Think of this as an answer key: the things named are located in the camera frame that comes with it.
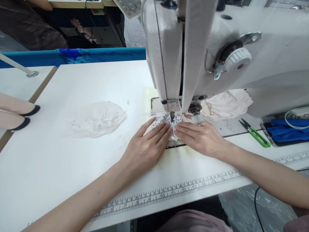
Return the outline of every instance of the blue tarp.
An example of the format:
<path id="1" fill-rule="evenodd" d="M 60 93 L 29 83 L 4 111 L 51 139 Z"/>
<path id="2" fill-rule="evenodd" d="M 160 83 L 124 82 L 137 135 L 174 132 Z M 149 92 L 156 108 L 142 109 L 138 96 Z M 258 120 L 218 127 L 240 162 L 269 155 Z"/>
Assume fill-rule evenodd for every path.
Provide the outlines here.
<path id="1" fill-rule="evenodd" d="M 10 52 L 3 55 L 25 67 L 60 66 L 71 63 L 95 63 L 112 61 L 145 60 L 144 47 L 136 48 L 92 48 L 92 49 L 57 49 L 50 51 Z M 0 68 L 12 68 L 0 61 Z"/>

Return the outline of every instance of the right hand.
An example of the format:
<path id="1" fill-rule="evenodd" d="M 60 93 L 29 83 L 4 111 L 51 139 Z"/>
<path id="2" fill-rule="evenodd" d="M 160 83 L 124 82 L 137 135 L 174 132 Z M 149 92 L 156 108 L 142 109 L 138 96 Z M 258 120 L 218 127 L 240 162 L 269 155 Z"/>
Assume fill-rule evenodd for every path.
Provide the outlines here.
<path id="1" fill-rule="evenodd" d="M 229 151 L 233 144 L 226 141 L 216 130 L 214 125 L 205 121 L 200 126 L 190 122 L 180 122 L 175 126 L 175 135 L 197 152 L 219 158 Z"/>

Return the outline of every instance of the metal rod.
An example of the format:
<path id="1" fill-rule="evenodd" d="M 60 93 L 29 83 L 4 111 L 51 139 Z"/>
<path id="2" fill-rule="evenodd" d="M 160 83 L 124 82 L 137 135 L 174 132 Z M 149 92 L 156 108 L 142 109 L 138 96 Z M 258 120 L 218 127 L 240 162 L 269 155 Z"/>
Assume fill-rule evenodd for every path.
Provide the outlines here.
<path id="1" fill-rule="evenodd" d="M 15 62 L 14 60 L 8 58 L 7 56 L 0 53 L 0 60 L 8 63 L 9 65 L 12 65 L 15 68 L 18 68 L 19 70 L 27 73 L 28 77 L 37 76 L 39 73 L 37 71 L 31 71 L 30 69 L 27 69 L 26 67 L 22 66 L 21 64 Z"/>

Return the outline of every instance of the left hand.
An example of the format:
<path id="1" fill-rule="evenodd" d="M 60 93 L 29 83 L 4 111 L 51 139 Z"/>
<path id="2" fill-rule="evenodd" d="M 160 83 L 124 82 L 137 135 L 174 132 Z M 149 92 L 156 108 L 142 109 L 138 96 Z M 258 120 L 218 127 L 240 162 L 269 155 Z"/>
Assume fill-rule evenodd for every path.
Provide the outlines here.
<path id="1" fill-rule="evenodd" d="M 155 117 L 147 121 L 130 140 L 119 163 L 126 170 L 130 181 L 152 168 L 162 157 L 168 139 L 172 133 L 169 124 L 161 123 L 146 135 L 147 128 L 155 121 Z"/>

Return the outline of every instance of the white lace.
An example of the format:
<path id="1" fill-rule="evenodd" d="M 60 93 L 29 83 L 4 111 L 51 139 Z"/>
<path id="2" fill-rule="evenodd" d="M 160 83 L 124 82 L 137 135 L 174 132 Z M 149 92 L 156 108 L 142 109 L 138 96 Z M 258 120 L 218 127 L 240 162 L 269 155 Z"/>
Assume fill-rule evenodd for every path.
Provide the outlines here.
<path id="1" fill-rule="evenodd" d="M 78 138 L 98 138 L 115 131 L 126 113 L 111 101 L 97 102 L 81 108 L 69 120 L 68 132 Z"/>
<path id="2" fill-rule="evenodd" d="M 229 90 L 203 100 L 201 113 L 210 121 L 231 119 L 246 113 L 252 103 L 243 89 Z"/>
<path id="3" fill-rule="evenodd" d="M 144 121 L 148 121 L 152 117 L 156 117 L 155 121 L 151 124 L 151 126 L 148 128 L 147 132 L 149 132 L 151 129 L 155 128 L 157 125 L 165 122 L 170 124 L 171 128 L 173 129 L 173 132 L 169 138 L 169 141 L 177 141 L 179 138 L 174 134 L 175 125 L 179 122 L 192 122 L 191 119 L 188 119 L 184 117 L 180 112 L 175 112 L 175 118 L 174 121 L 171 122 L 171 115 L 169 112 L 156 112 L 153 113 L 153 111 L 150 111 L 149 113 L 144 113 Z"/>

